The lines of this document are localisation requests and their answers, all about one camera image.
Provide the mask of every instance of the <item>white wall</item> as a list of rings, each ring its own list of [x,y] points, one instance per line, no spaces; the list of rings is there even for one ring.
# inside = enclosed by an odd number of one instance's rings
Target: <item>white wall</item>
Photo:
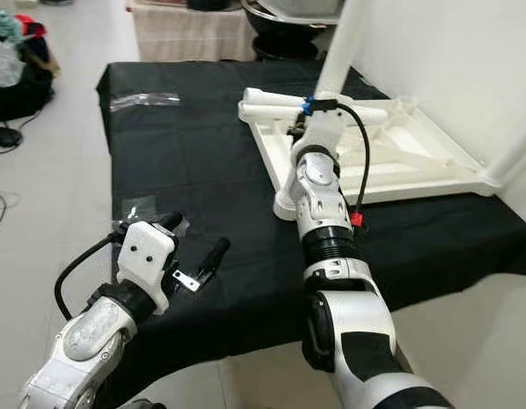
[[[484,162],[526,131],[526,0],[368,1],[353,65],[370,82]],[[526,168],[501,196],[526,220]]]

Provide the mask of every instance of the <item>tiled floor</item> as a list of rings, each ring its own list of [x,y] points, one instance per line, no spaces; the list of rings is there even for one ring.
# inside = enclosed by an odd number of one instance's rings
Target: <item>tiled floor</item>
[[[21,196],[0,226],[0,409],[15,407],[64,324],[52,300],[56,275],[109,229],[110,161],[94,87],[109,61],[138,59],[123,0],[30,13],[49,28],[63,75],[25,143],[0,156],[0,190]],[[76,271],[65,286],[72,310],[108,275],[108,251]],[[414,366],[458,407],[526,408],[526,278],[495,276],[395,317]],[[338,407],[297,343],[188,368],[142,395],[170,409]]]

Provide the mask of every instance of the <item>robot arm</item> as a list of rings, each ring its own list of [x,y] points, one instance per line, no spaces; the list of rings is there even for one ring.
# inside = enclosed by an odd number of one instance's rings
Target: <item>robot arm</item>
[[[178,268],[171,230],[181,221],[136,222],[127,227],[118,256],[119,283],[104,284],[90,309],[70,320],[55,337],[50,357],[26,383],[20,409],[89,409],[97,390],[115,369],[125,344],[151,314],[162,314],[180,286],[196,292],[217,270],[230,246],[220,239],[191,277]]]
[[[332,142],[344,131],[339,121],[337,110],[314,112],[305,134],[311,141],[303,136],[292,149],[296,163],[286,194],[295,205],[306,266],[304,356],[332,374],[344,408],[452,407],[424,379],[401,368],[390,311],[368,265],[355,259],[332,155]],[[318,144],[318,137],[325,143]]]

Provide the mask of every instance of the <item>white pole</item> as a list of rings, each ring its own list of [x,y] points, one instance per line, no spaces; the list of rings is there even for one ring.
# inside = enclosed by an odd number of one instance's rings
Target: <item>white pole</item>
[[[340,94],[354,55],[361,43],[366,14],[370,0],[346,0],[337,29],[332,38],[331,48],[315,88],[315,96],[322,92]]]
[[[507,152],[486,168],[481,178],[490,185],[501,187],[506,177],[511,176],[513,170],[520,171],[523,165],[526,165],[526,132],[521,134]]]

